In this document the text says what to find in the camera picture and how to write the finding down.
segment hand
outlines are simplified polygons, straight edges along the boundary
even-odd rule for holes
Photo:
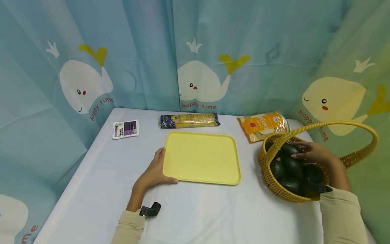
[[[149,167],[138,179],[145,183],[147,187],[159,183],[177,184],[179,181],[173,177],[167,177],[163,174],[165,148],[160,148],[154,154],[154,159],[150,162]]]
[[[131,197],[126,207],[127,211],[136,212],[141,207],[145,192],[152,185],[159,183],[177,184],[179,182],[177,179],[167,177],[163,174],[164,156],[165,148],[157,150],[149,167],[134,183],[133,191],[131,192]]]
[[[336,157],[333,153],[318,143],[300,141],[294,142],[293,144],[295,146],[302,146],[303,149],[309,149],[310,151],[307,153],[293,154],[291,155],[292,158],[306,159],[309,162],[318,162],[325,167],[335,166],[338,164],[343,165],[338,157]]]

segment orange package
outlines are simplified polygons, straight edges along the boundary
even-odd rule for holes
[[[270,134],[290,131],[286,118],[278,112],[238,117],[251,142],[262,141]]]

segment small packet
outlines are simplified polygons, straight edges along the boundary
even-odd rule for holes
[[[287,133],[290,127],[278,111],[238,117],[251,142],[262,141],[270,134]]]
[[[126,122],[115,122],[112,139],[121,139],[130,136],[140,135],[140,123],[136,120]]]
[[[161,115],[161,128],[188,128],[219,126],[218,116],[213,114],[173,114]]]

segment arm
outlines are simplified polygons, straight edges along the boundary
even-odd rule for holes
[[[137,244],[144,228],[145,217],[139,213],[147,189],[159,183],[178,183],[177,179],[163,174],[164,156],[165,149],[160,148],[149,167],[134,183],[129,203],[119,218],[111,244]]]
[[[310,151],[292,155],[293,158],[318,162],[330,174],[333,191],[322,193],[319,201],[324,244],[367,244],[359,201],[351,192],[342,161],[317,143],[297,142],[295,145],[306,147]]]

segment beige sleeve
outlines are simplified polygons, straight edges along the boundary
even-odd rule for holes
[[[333,188],[332,192],[320,195],[319,203],[322,212],[324,244],[368,243],[356,195]]]
[[[137,244],[144,228],[145,217],[137,212],[123,211],[111,244]]]

